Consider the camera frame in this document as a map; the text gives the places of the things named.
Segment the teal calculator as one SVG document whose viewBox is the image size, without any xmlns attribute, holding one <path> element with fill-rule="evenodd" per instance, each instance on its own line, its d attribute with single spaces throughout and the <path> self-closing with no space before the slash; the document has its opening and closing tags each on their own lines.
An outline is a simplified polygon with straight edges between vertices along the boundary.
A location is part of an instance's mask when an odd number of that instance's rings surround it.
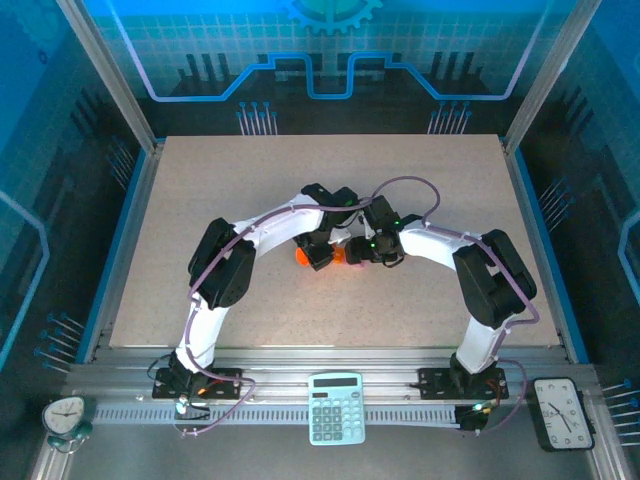
<svg viewBox="0 0 640 480">
<path fill-rule="evenodd" d="M 309 442 L 313 446 L 350 446 L 366 439 L 362 376 L 324 372 L 308 379 Z"/>
</svg>

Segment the black rectangular clock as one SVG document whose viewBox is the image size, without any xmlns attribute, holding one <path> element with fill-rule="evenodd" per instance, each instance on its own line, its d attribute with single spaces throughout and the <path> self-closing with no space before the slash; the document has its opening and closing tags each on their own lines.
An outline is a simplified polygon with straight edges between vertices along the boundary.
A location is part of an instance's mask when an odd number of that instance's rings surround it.
<svg viewBox="0 0 640 480">
<path fill-rule="evenodd" d="M 594 448 L 581 394 L 569 377 L 536 378 L 529 388 L 528 406 L 543 451 L 558 453 Z"/>
</svg>

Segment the green alarm clock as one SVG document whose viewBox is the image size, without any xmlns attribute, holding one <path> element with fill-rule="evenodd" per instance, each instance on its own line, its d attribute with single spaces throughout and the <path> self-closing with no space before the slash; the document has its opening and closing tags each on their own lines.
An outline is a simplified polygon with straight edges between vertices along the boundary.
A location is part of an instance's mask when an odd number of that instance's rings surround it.
<svg viewBox="0 0 640 480">
<path fill-rule="evenodd" d="M 96 401 L 84 396 L 66 396 L 49 403 L 41 420 L 46 442 L 60 454 L 72 455 L 93 432 Z"/>
</svg>

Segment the aluminium front rail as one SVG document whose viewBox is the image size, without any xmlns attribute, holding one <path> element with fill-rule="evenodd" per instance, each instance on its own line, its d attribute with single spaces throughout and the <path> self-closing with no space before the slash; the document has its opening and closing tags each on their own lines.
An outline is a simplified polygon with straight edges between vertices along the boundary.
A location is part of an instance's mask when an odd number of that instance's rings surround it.
<svg viewBox="0 0 640 480">
<path fill-rule="evenodd" d="M 152 362 L 167 354 L 165 348 L 99 348 L 88 364 L 71 366 L 62 391 L 100 401 L 150 402 Z M 261 347 L 218 348 L 218 367 L 242 369 L 256 388 L 256 404 L 300 404 L 306 401 L 308 378 L 325 371 L 355 371 L 362 375 L 369 404 L 416 404 L 411 383 L 420 368 L 446 368 L 449 348 L 337 348 Z M 569 377 L 585 395 L 600 393 L 593 366 L 568 360 L 565 350 L 552 347 L 506 347 L 499 354 L 510 396 L 516 398 L 525 379 Z"/>
</svg>

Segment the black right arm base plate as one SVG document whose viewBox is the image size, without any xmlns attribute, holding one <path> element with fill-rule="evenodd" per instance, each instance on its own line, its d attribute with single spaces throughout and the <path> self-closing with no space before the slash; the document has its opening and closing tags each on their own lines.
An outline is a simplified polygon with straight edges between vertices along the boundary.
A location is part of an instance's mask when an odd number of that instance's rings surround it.
<svg viewBox="0 0 640 480">
<path fill-rule="evenodd" d="M 419 391 L 422 400 L 492 400 L 510 396 L 505 372 L 497 367 L 464 378 L 461 386 L 449 368 L 421 368 L 410 387 Z"/>
</svg>

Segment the aluminium side rail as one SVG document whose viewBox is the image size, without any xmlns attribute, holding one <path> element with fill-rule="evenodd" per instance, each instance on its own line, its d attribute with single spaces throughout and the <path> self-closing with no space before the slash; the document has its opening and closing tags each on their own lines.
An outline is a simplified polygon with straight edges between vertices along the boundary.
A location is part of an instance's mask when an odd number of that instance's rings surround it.
<svg viewBox="0 0 640 480">
<path fill-rule="evenodd" d="M 103 329 L 117 319 L 165 143 L 166 139 L 160 138 L 152 154 L 141 152 L 136 161 L 85 330 L 77 348 L 75 364 L 92 361 Z"/>
<path fill-rule="evenodd" d="M 589 364 L 590 358 L 520 150 L 505 153 L 505 162 L 558 336 L 570 362 Z"/>
</svg>

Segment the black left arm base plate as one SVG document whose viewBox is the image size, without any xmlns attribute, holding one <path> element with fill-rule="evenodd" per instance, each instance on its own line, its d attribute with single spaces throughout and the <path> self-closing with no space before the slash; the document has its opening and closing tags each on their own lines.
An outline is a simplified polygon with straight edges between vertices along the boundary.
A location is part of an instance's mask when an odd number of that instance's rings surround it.
<svg viewBox="0 0 640 480">
<path fill-rule="evenodd" d="M 242 383 L 238 368 L 214 369 L 216 378 L 194 373 L 189 370 L 178 371 L 169 367 L 156 371 L 152 389 L 153 399 L 177 400 L 186 396 L 190 400 L 239 400 Z"/>
</svg>

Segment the aluminium frame post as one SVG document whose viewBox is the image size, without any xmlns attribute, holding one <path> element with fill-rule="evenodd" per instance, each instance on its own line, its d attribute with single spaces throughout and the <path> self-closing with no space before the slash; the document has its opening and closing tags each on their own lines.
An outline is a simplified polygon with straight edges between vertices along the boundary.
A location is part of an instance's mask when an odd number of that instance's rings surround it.
<svg viewBox="0 0 640 480">
<path fill-rule="evenodd" d="M 158 142 L 129 84 L 89 11 L 80 0 L 55 0 L 134 137 L 147 155 Z"/>
<path fill-rule="evenodd" d="M 576 0 L 573 10 L 560 29 L 531 88 L 507 130 L 503 140 L 503 150 L 507 157 L 515 155 L 516 149 L 568 64 L 601 2 L 602 0 Z"/>
</svg>

